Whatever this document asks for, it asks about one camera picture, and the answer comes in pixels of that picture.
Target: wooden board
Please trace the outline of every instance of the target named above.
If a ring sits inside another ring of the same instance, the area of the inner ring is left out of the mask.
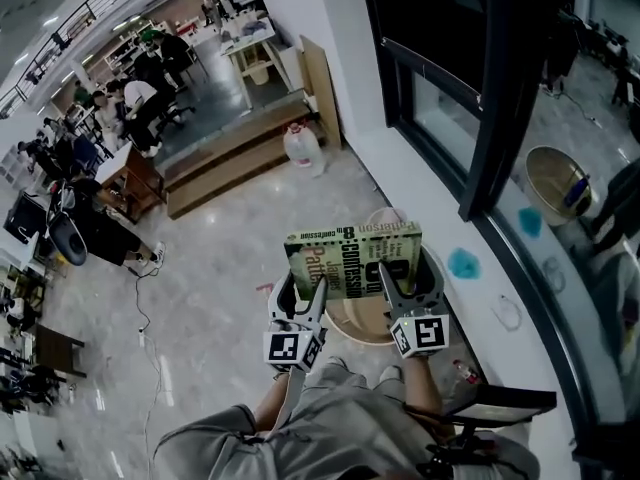
[[[298,64],[300,65],[300,75],[302,76],[302,87],[304,92],[309,96],[313,96],[313,85],[311,85],[311,78],[309,77],[309,69],[307,68],[307,60],[304,58],[304,52],[296,49],[298,52]]]
[[[329,144],[340,147],[340,124],[336,110],[336,100],[333,97],[331,74],[324,50],[305,36],[300,36],[304,48],[305,64],[313,86],[313,92],[318,102],[318,112],[329,138]]]
[[[227,190],[287,161],[278,135],[205,172],[168,196],[168,213],[178,219]]]
[[[243,122],[169,167],[165,173],[165,189],[168,192],[177,190],[229,156],[260,142],[261,138],[269,139],[274,133],[282,137],[281,132],[286,125],[309,113],[309,108],[302,101],[294,101]]]

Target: plastic water bottle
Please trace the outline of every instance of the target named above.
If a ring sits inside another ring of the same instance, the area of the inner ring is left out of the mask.
[[[320,176],[326,160],[316,134],[306,124],[292,123],[284,134],[284,150],[289,160],[301,169],[308,169],[312,177]]]

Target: window frame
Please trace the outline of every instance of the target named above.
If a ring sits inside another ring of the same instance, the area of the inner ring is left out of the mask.
[[[582,477],[601,478],[604,461],[588,454],[596,448],[593,442],[601,439],[601,433],[597,432],[600,425],[577,344],[544,276],[495,208],[531,118],[554,10],[549,0],[487,0],[485,70],[482,93],[478,94],[428,59],[384,37],[376,1],[365,1],[386,124],[396,128],[437,174],[460,204],[460,217],[476,226],[496,254],[525,303],[558,376],[576,437],[573,455],[580,463]],[[414,73],[480,119],[469,172],[414,122]]]

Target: wooden steps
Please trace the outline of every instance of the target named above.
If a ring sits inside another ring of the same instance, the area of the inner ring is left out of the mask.
[[[293,121],[300,121],[309,114],[309,108],[302,101],[294,101],[240,124],[211,144],[170,166],[165,172],[165,190],[174,192],[217,165],[249,151],[275,135],[282,137],[285,126]]]
[[[285,127],[310,114],[302,101],[265,111],[229,130],[165,173],[169,217],[178,219],[214,197],[286,162]],[[323,133],[312,126],[319,139]]]
[[[273,137],[170,192],[169,217],[178,219],[217,195],[286,161],[282,136]]]

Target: cable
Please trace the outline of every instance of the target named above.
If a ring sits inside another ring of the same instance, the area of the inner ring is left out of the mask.
[[[155,342],[149,338],[148,336],[146,336],[145,334],[142,335],[143,338],[147,341],[149,341],[149,343],[151,343],[151,345],[153,346],[153,356],[156,360],[156,362],[154,363],[153,360],[149,357],[149,354],[147,354],[147,348],[145,347],[144,349],[144,354],[147,356],[147,359],[149,360],[149,362],[151,363],[151,366],[153,366],[153,369],[158,373],[158,382],[156,383],[156,389],[153,395],[153,401],[151,402],[151,405],[149,406],[149,410],[147,411],[147,417],[145,418],[144,421],[144,449],[145,449],[145,453],[147,454],[147,479],[148,480],[153,480],[153,459],[151,457],[151,455],[149,454],[149,435],[147,433],[147,429],[149,427],[149,421],[151,420],[151,412],[153,411],[154,407],[156,406],[156,404],[158,403],[158,396],[160,395],[160,393],[162,392],[162,365],[160,363],[160,360],[158,359],[158,349],[156,347]]]
[[[155,342],[145,334],[145,331],[151,325],[151,318],[149,318],[149,315],[147,315],[140,307],[140,287],[138,286],[138,283],[143,279],[146,279],[147,277],[157,277],[163,265],[164,265],[164,255],[162,256],[162,261],[160,265],[153,268],[150,272],[147,272],[144,275],[140,275],[135,270],[133,270],[133,268],[127,267],[127,270],[136,277],[136,284],[135,284],[136,309],[138,310],[138,313],[140,313],[147,320],[147,323],[143,327],[140,327],[138,329],[138,332],[140,333],[140,335],[144,340],[148,341],[153,346],[153,356],[154,356],[155,362],[151,357],[149,357],[149,354],[147,353],[147,347],[144,347],[144,354],[149,360],[149,362],[151,363],[151,366],[153,367],[153,369],[158,374],[158,382],[156,383],[156,389],[153,394],[153,401],[149,406],[149,410],[147,411],[147,416],[144,421],[144,448],[145,448],[145,453],[147,454],[147,480],[153,480],[153,459],[149,454],[149,436],[147,433],[147,429],[149,426],[149,421],[151,420],[151,413],[153,412],[154,407],[158,403],[158,396],[162,392],[163,381],[162,381],[162,364],[158,359],[158,348],[156,347]]]
[[[140,313],[143,317],[145,317],[145,319],[147,320],[147,323],[143,326],[140,327],[140,332],[145,332],[149,326],[151,325],[151,319],[149,318],[149,315],[147,315],[144,311],[142,311],[142,308],[140,307],[140,288],[138,286],[138,283],[140,281],[142,281],[143,279],[147,278],[147,277],[157,277],[157,275],[160,273],[160,269],[162,268],[162,266],[164,265],[164,254],[162,256],[162,262],[160,263],[159,266],[155,267],[153,270],[151,270],[150,272],[147,272],[144,275],[140,275],[138,274],[135,270],[133,270],[133,268],[131,267],[127,267],[127,270],[133,274],[134,276],[136,276],[136,309],[138,310],[138,313]]]
[[[582,117],[584,117],[587,121],[591,121],[593,124],[595,124],[596,126],[598,126],[599,128],[602,128],[602,126],[600,126],[600,123],[598,123],[598,121],[596,120],[595,117],[592,117],[590,115],[588,115],[585,111],[584,108],[582,107],[582,105],[576,101],[571,95],[567,94],[564,89],[562,89],[558,94],[552,94],[549,93],[547,91],[545,91],[545,94],[547,96],[549,96],[549,98],[553,98],[554,100],[559,100],[562,96],[565,96],[567,99],[569,99],[571,102],[573,102],[573,104],[578,107],[578,109],[580,110],[580,112],[582,112]]]

